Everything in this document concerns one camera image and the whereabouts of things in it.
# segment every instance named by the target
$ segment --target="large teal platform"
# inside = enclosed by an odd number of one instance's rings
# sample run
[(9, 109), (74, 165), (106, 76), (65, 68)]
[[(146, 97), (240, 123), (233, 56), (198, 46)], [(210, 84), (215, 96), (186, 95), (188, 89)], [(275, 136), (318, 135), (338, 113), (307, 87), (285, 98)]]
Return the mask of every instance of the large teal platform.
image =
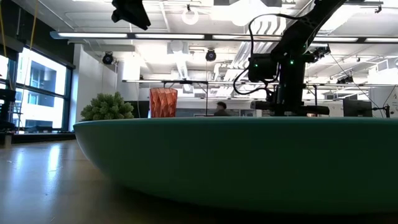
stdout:
[(398, 212), (398, 120), (163, 118), (75, 125), (86, 157), (147, 194), (287, 213)]

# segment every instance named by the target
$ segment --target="wire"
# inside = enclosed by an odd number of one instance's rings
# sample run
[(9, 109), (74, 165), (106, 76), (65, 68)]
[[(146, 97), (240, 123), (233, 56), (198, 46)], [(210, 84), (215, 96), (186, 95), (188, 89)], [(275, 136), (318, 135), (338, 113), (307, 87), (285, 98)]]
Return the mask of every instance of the wire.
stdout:
[(392, 93), (394, 92), (394, 90), (396, 89), (396, 87), (397, 87), (397, 85), (394, 85), (394, 87), (392, 88), (390, 94), (387, 96), (385, 102), (383, 103), (383, 108), (386, 107), (386, 103), (387, 103), (388, 99), (390, 98), (390, 96), (392, 95)]
[(0, 24), (1, 24), (1, 38), (2, 38), (2, 47), (4, 51), (4, 56), (7, 57), (7, 47), (6, 47), (6, 36), (4, 35), (4, 23), (2, 22), (2, 9), (0, 4)]
[(138, 110), (138, 118), (141, 118), (141, 114), (139, 111), (139, 83), (136, 83), (136, 90), (137, 90), (137, 110)]
[(251, 24), (259, 17), (262, 16), (277, 16), (277, 17), (283, 17), (286, 19), (293, 19), (293, 20), (299, 20), (302, 17), (294, 17), (294, 16), (290, 16), (290, 15), (286, 15), (286, 14), (282, 14), (282, 13), (268, 13), (268, 14), (261, 14), (259, 16), (256, 16), (255, 18), (253, 18), (250, 22), (249, 22), (249, 33), (250, 33), (250, 40), (251, 40), (251, 49), (250, 49), (250, 54), (253, 54), (253, 50), (254, 50), (254, 37), (253, 37), (253, 31), (251, 30)]
[(30, 53), (32, 51), (33, 48), (33, 41), (34, 41), (34, 36), (35, 36), (35, 28), (36, 28), (36, 20), (37, 20), (37, 11), (39, 9), (39, 0), (36, 0), (36, 4), (35, 4), (35, 14), (33, 17), (33, 27), (32, 27), (32, 35), (30, 36), (30, 46), (29, 46), (29, 53), (28, 53), (28, 58), (27, 58), (27, 66), (26, 66), (26, 71), (25, 71), (25, 78), (24, 78), (24, 87), (22, 88), (22, 96), (21, 96), (21, 107), (19, 109), (19, 113), (18, 113), (18, 133), (21, 127), (21, 112), (22, 112), (22, 104), (24, 102), (24, 94), (25, 94), (25, 87), (26, 87), (26, 77), (27, 77), (27, 70), (28, 70), (28, 66), (29, 66), (29, 61), (30, 61)]
[[(253, 31), (251, 30), (251, 25), (252, 25), (252, 23), (253, 23), (257, 18), (262, 17), (262, 16), (277, 16), (277, 17), (283, 17), (283, 18), (286, 18), (286, 19), (294, 19), (294, 20), (299, 20), (299, 19), (302, 18), (302, 17), (294, 17), (294, 16), (290, 16), (290, 15), (286, 15), (286, 14), (281, 14), (281, 13), (261, 14), (261, 15), (259, 15), (259, 16), (256, 16), (255, 18), (253, 18), (253, 19), (249, 22), (249, 33), (250, 33), (250, 40), (251, 40), (250, 54), (251, 54), (251, 55), (253, 54), (253, 50), (254, 50), (254, 36), (253, 36)], [(271, 91), (270, 91), (267, 87), (268, 87), (268, 84), (273, 83), (273, 82), (276, 82), (276, 81), (278, 80), (278, 78), (279, 78), (279, 73), (280, 73), (279, 66), (278, 66), (278, 69), (277, 69), (276, 77), (275, 77), (273, 80), (271, 80), (271, 81), (261, 80), (261, 81), (265, 84), (265, 87), (264, 87), (264, 88), (256, 88), (255, 90), (252, 90), (252, 91), (249, 91), (249, 92), (246, 92), (246, 93), (242, 93), (242, 92), (240, 92), (240, 91), (236, 88), (236, 82), (237, 82), (237, 80), (239, 79), (239, 77), (240, 77), (245, 71), (247, 71), (247, 70), (248, 70), (248, 68), (245, 68), (245, 69), (243, 70), (243, 72), (241, 72), (241, 73), (234, 79), (233, 87), (234, 87), (235, 92), (236, 92), (237, 94), (240, 94), (240, 95), (249, 95), (249, 94), (254, 93), (254, 92), (257, 92), (257, 91), (259, 91), (259, 90), (265, 90), (265, 91), (267, 92), (267, 97), (269, 97)]]
[(249, 69), (249, 68), (245, 68), (245, 69), (243, 70), (243, 72), (241, 72), (241, 73), (234, 79), (233, 87), (234, 87), (235, 92), (236, 92), (237, 94), (239, 94), (239, 95), (249, 95), (249, 94), (252, 94), (252, 93), (257, 92), (257, 91), (259, 91), (259, 90), (265, 90), (265, 91), (267, 92), (267, 96), (268, 96), (268, 95), (269, 95), (269, 90), (267, 89), (267, 85), (268, 85), (267, 83), (264, 83), (264, 84), (266, 85), (265, 88), (256, 88), (255, 90), (251, 90), (251, 91), (246, 92), (246, 93), (242, 93), (242, 92), (240, 92), (240, 91), (236, 88), (236, 82), (237, 82), (237, 80), (238, 80), (239, 77), (242, 76), (243, 73), (246, 72), (248, 69)]
[[(349, 75), (349, 74), (343, 69), (343, 67), (338, 63), (338, 61), (336, 60), (336, 58), (334, 58), (334, 56), (333, 56), (332, 54), (330, 54), (330, 56), (333, 58), (333, 60), (336, 62), (336, 64), (341, 68), (341, 70), (349, 77), (350, 75)], [(370, 100), (370, 102), (372, 102), (374, 105), (376, 105), (377, 108), (379, 108), (379, 106), (378, 106), (375, 102), (373, 102), (373, 100), (369, 97), (369, 93), (366, 94), (366, 93), (361, 89), (361, 87), (359, 87), (359, 85), (357, 85), (355, 82), (353, 82), (353, 83), (354, 83), (354, 85), (355, 85), (359, 90), (361, 90), (361, 92)]]

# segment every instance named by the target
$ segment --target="green succulent plant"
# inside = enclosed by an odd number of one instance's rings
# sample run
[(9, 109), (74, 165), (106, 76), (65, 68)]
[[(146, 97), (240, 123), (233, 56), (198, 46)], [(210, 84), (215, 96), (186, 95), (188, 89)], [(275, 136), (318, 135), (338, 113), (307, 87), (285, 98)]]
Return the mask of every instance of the green succulent plant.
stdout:
[(84, 107), (80, 115), (82, 121), (97, 121), (104, 119), (131, 119), (133, 107), (125, 103), (119, 92), (113, 95), (100, 93), (91, 100), (91, 104)]

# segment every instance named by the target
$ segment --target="security camera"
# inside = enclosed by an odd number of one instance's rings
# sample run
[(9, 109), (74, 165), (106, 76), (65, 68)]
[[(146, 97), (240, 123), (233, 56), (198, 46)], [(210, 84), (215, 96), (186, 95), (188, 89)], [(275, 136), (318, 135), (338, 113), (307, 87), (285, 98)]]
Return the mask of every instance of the security camera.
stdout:
[(214, 49), (208, 49), (207, 54), (206, 54), (206, 61), (212, 62), (212, 61), (216, 60), (216, 58), (217, 58), (217, 54), (214, 51)]
[(114, 62), (114, 57), (112, 56), (113, 52), (105, 52), (105, 56), (102, 58), (102, 62), (105, 65), (112, 65)]

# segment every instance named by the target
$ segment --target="orange geometric vase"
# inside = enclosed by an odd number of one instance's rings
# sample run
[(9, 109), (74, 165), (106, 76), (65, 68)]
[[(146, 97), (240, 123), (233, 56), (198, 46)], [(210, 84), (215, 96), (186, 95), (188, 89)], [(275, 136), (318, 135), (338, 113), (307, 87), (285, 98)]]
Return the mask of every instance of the orange geometric vase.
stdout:
[(151, 88), (151, 118), (173, 118), (177, 108), (177, 90), (172, 88)]

